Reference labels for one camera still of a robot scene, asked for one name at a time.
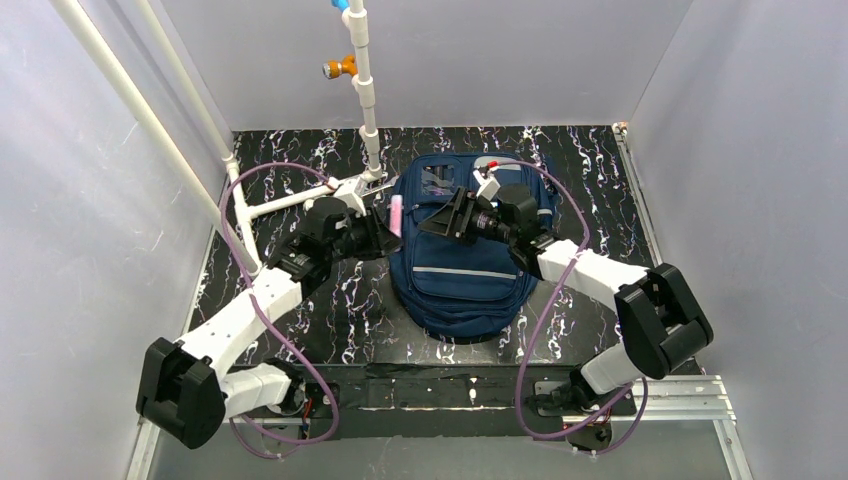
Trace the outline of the pink marker pen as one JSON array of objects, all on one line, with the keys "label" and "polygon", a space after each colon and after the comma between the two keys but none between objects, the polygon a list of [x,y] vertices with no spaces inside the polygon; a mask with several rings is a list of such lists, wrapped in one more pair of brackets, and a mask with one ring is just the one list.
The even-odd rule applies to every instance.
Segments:
[{"label": "pink marker pen", "polygon": [[389,230],[398,238],[402,237],[403,207],[403,196],[393,195],[389,202]]}]

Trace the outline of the navy blue backpack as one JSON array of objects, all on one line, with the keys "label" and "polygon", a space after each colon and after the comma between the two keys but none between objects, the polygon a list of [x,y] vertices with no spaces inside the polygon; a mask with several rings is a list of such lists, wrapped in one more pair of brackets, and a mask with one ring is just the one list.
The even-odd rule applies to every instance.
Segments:
[{"label": "navy blue backpack", "polygon": [[509,153],[442,152],[415,158],[393,187],[402,198],[402,248],[388,258],[395,294],[412,320],[432,337],[479,341],[506,328],[538,280],[510,258],[505,244],[479,239],[472,245],[423,232],[419,225],[448,202],[460,187],[477,191],[475,169],[503,165],[500,185],[524,184],[537,205],[540,224],[550,228],[556,194],[535,170]]}]

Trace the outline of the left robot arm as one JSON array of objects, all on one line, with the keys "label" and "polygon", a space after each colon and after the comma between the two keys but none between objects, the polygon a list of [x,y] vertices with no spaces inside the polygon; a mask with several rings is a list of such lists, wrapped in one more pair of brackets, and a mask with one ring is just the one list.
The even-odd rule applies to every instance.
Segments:
[{"label": "left robot arm", "polygon": [[235,360],[321,286],[336,263],[379,259],[401,245],[374,208],[357,211],[336,198],[316,200],[243,292],[196,329],[147,348],[137,413],[197,449],[224,421],[284,404],[298,379],[293,368],[274,362],[233,373]]}]

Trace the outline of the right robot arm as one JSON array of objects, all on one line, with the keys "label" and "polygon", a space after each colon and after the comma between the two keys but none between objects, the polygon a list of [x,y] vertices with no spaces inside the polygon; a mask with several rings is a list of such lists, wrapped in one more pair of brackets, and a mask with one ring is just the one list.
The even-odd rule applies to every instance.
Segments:
[{"label": "right robot arm", "polygon": [[589,407],[641,377],[661,380],[714,339],[714,332],[680,270],[625,264],[583,249],[545,226],[528,186],[502,186],[493,201],[459,189],[420,229],[472,244],[506,245],[517,267],[558,281],[614,310],[622,339],[580,365],[560,394]]}]

